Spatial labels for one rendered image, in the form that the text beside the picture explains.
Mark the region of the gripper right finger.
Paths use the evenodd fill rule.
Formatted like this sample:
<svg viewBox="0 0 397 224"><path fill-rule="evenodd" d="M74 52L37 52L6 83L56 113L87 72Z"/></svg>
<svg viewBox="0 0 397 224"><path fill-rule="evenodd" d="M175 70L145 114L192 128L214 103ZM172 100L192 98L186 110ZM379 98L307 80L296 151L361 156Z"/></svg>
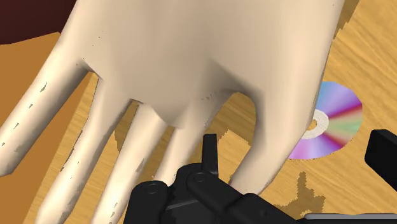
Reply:
<svg viewBox="0 0 397 224"><path fill-rule="evenodd" d="M365 162L397 191L397 136L387 129L374 129L366 147Z"/></svg>

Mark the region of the iridescent compact disc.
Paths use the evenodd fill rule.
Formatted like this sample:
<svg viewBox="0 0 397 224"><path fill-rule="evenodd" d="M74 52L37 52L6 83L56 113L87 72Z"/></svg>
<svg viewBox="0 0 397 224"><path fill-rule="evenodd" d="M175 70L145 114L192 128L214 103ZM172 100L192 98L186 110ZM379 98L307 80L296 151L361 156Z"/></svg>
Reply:
<svg viewBox="0 0 397 224"><path fill-rule="evenodd" d="M324 81L312 120L316 126L305 131L290 159L316 159L342 149L360 128L363 106L351 89L334 81Z"/></svg>

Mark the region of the cream hand sculpture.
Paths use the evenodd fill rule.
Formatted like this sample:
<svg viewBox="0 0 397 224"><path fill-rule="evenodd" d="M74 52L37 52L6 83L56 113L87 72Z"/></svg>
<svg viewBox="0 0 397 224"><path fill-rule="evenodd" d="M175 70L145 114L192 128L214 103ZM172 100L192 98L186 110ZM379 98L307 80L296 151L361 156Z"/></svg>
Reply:
<svg viewBox="0 0 397 224"><path fill-rule="evenodd" d="M250 150L230 179L260 194L312 121L345 0L76 0L60 38L0 127L11 174L88 72L98 75L80 136L35 224L64 224L110 135L139 103L91 224L117 224L167 127L155 179L171 184L222 105L251 98Z"/></svg>

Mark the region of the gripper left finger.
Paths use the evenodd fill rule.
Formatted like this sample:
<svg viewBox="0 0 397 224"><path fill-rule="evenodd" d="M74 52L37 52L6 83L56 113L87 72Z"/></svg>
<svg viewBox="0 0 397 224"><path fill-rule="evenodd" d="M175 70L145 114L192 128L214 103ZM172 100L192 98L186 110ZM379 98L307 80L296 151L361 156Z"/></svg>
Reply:
<svg viewBox="0 0 397 224"><path fill-rule="evenodd" d="M175 181L146 181L131 192L123 224L298 224L256 194L241 194L218 177L216 134L206 134L202 160Z"/></svg>

